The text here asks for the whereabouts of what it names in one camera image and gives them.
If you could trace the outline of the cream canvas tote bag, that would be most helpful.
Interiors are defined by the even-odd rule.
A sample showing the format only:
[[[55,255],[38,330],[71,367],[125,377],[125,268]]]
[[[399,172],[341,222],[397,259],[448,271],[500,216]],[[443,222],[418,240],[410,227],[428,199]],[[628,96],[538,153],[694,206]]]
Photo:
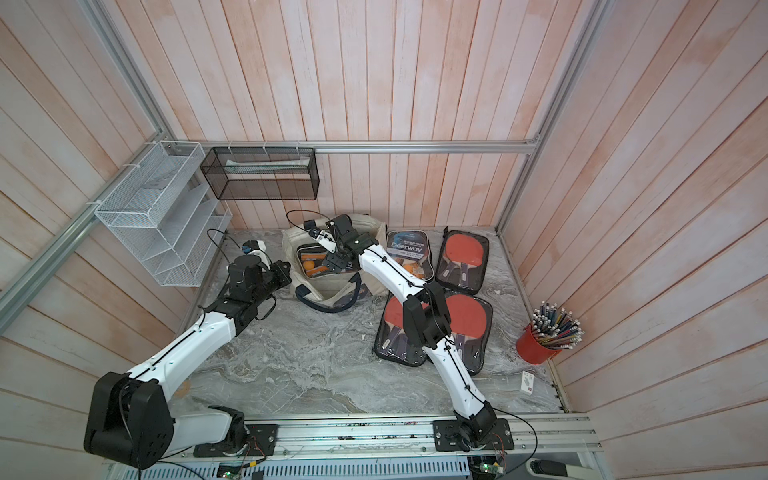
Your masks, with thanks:
[[[329,252],[300,227],[282,232],[282,249],[290,264],[291,289],[305,306],[322,313],[340,313],[358,299],[388,294],[373,275],[360,270],[355,260],[345,266],[339,251]]]

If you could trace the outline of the red paddle case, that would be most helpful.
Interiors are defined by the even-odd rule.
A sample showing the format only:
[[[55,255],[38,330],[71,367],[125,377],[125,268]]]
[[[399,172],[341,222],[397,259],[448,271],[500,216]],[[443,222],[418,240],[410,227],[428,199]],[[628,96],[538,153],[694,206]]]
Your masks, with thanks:
[[[412,345],[403,327],[403,307],[392,294],[389,295],[381,316],[372,352],[381,360],[408,367],[420,367],[426,353]]]
[[[443,230],[435,279],[445,288],[477,294],[484,282],[489,260],[489,240],[468,231]]]
[[[471,376],[481,372],[492,326],[492,306],[477,297],[453,294],[446,299],[459,356]]]

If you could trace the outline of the orange ball paddle case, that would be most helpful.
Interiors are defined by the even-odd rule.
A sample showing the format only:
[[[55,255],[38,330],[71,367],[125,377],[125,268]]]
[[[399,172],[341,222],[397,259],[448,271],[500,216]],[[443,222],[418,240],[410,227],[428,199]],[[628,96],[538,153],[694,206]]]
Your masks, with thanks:
[[[344,269],[331,271],[324,264],[328,251],[317,243],[305,243],[296,249],[296,256],[301,264],[303,273],[310,279],[320,278],[331,274],[346,274],[357,272],[352,263]]]

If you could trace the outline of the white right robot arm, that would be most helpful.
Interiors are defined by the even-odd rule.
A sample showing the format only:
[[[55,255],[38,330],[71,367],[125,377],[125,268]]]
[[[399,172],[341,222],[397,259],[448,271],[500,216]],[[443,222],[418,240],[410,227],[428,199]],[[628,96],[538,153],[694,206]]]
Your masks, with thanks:
[[[314,221],[306,221],[304,226],[310,237],[328,251],[323,264],[329,270],[339,271],[352,264],[373,276],[400,301],[404,333],[430,358],[449,392],[461,449],[484,446],[497,416],[471,379],[452,339],[444,289],[435,281],[408,272],[374,237],[357,231],[346,214],[328,220],[324,229]]]

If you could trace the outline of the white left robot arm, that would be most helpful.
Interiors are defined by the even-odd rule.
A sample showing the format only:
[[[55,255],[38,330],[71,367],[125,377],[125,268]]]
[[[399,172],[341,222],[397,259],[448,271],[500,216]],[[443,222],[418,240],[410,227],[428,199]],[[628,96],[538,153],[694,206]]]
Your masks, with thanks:
[[[266,265],[263,259],[261,254],[237,257],[216,299],[179,338],[129,371],[108,372],[96,382],[86,452],[144,470],[168,454],[203,444],[226,456],[246,451],[249,430],[242,412],[211,406],[174,417],[168,403],[213,353],[262,319],[262,303],[290,284],[288,262]]]

